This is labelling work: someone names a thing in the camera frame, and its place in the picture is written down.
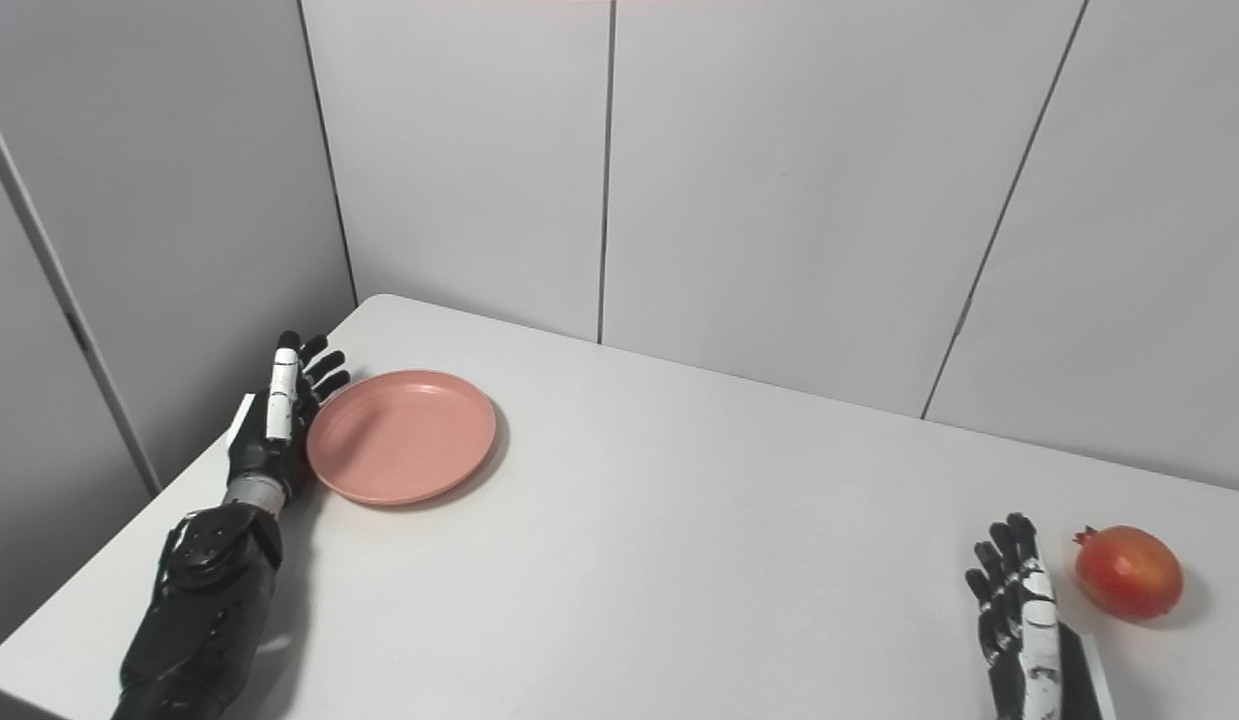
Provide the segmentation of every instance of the white finger segment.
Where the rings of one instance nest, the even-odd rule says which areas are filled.
[[[1038,559],[1023,563],[1023,720],[1061,720],[1063,664],[1059,659],[1059,615],[1054,589]]]
[[[268,416],[264,428],[268,439],[290,442],[291,413],[299,380],[299,353],[289,347],[279,347],[273,357],[273,380],[268,383]]]

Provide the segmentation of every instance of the wall seam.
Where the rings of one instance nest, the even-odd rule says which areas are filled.
[[[362,304],[357,292],[357,275],[353,273],[353,254],[348,249],[348,229],[344,227],[344,206],[339,201],[339,181],[335,178],[335,155],[330,154],[330,133],[326,131],[326,110],[321,105],[321,87],[317,86],[317,64],[312,58],[312,36],[309,35],[309,15],[304,12],[304,0],[295,0],[299,11],[299,29],[304,33],[304,55],[309,59],[309,78],[312,79],[312,98],[317,104],[317,124],[321,126],[321,146],[326,151],[326,172],[330,173],[330,192],[335,197],[335,218],[339,221],[339,242],[344,245],[344,265],[348,268],[348,288],[353,292],[353,307]]]
[[[601,259],[597,268],[597,345],[606,322],[606,254],[610,250],[610,138],[615,125],[615,20],[620,1],[610,0],[610,51],[606,59],[606,129],[601,162]]]
[[[93,374],[99,393],[103,395],[104,405],[108,406],[108,413],[112,414],[112,420],[116,424],[116,431],[121,434],[121,442],[125,444],[126,451],[130,454],[130,460],[134,462],[139,477],[142,478],[149,494],[156,497],[162,488],[157,470],[152,466],[152,460],[147,456],[147,450],[144,450],[139,434],[135,432],[135,426],[130,421],[129,414],[126,414],[125,402],[121,402],[121,395],[116,392],[116,383],[113,383],[112,374],[108,373],[107,363],[98,354],[98,343],[94,341],[94,335],[90,332],[85,315],[81,311],[81,302],[76,300],[76,295],[72,292],[63,264],[58,259],[55,247],[51,245],[46,226],[40,219],[33,200],[31,200],[28,186],[25,186],[19,169],[15,167],[14,157],[10,154],[10,147],[6,145],[5,138],[1,135],[1,129],[0,182],[2,190],[6,191],[11,208],[15,209],[19,224],[24,228],[24,235],[28,238],[28,244],[33,248],[33,254],[37,257],[37,263],[46,275],[46,281],[51,286],[51,292],[55,295],[63,318],[69,325],[69,332],[78,341],[81,354],[85,357],[85,364],[89,366],[90,374]]]
[[[984,257],[979,260],[979,268],[975,270],[974,281],[970,283],[970,292],[966,292],[966,301],[961,305],[961,316],[957,320],[957,325],[953,327],[952,337],[948,338],[948,347],[944,349],[943,359],[939,361],[939,372],[935,373],[934,383],[930,384],[930,393],[926,397],[926,404],[921,409],[921,419],[926,420],[927,415],[930,414],[930,404],[933,404],[935,393],[939,390],[939,383],[943,382],[944,371],[948,369],[948,361],[952,357],[953,347],[957,347],[957,336],[961,333],[963,327],[966,323],[966,316],[970,314],[970,307],[975,301],[975,291],[979,290],[979,283],[984,279],[984,269],[987,266],[987,259],[992,254],[992,245],[997,242],[1000,230],[1002,230],[1002,223],[1006,222],[1006,214],[1011,201],[1015,200],[1015,191],[1018,190],[1020,178],[1023,177],[1023,169],[1027,165],[1027,159],[1032,152],[1032,145],[1036,143],[1036,136],[1038,136],[1041,123],[1044,120],[1044,114],[1049,109],[1049,100],[1054,99],[1054,90],[1059,86],[1059,78],[1063,77],[1063,67],[1067,64],[1068,55],[1072,53],[1072,45],[1077,41],[1077,33],[1080,32],[1080,22],[1087,16],[1087,7],[1090,6],[1090,0],[1082,0],[1080,10],[1077,10],[1077,20],[1072,24],[1072,32],[1068,33],[1068,41],[1063,45],[1063,55],[1059,56],[1059,63],[1054,67],[1054,77],[1049,78],[1049,88],[1044,92],[1044,99],[1041,102],[1041,109],[1036,114],[1036,121],[1032,123],[1032,131],[1027,138],[1027,143],[1023,146],[1023,154],[1020,156],[1018,166],[1015,170],[1015,177],[1011,178],[1009,190],[1006,192],[1006,200],[1002,201],[1002,208],[997,213],[997,222],[992,224],[992,233],[987,238],[987,245],[984,247]]]

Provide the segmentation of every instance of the robotic hand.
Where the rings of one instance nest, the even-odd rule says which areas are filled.
[[[217,720],[245,687],[281,566],[278,516],[311,483],[304,442],[331,393],[349,382],[325,336],[278,343],[273,380],[255,393],[229,446],[222,506],[167,535],[152,601],[121,662],[113,720]]]
[[[1106,683],[1080,636],[1059,621],[1054,589],[1025,516],[1007,516],[975,544],[966,570],[979,601],[979,644],[987,661],[997,720],[1114,720]]]

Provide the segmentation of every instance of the pink plate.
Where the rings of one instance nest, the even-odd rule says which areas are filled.
[[[496,410],[472,383],[432,371],[359,382],[309,434],[317,478],[368,506],[404,506],[467,478],[496,440]]]

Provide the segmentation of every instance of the white table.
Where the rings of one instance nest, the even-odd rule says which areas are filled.
[[[1239,719],[1239,492],[398,297],[331,340],[359,377],[468,378],[501,446],[426,506],[286,512],[232,719],[987,719],[961,571],[1007,511],[1043,532],[1123,720]],[[110,716],[165,533],[224,477],[217,442],[1,646],[0,688]],[[1087,523],[1162,537],[1183,605],[1146,628],[1080,600]]]

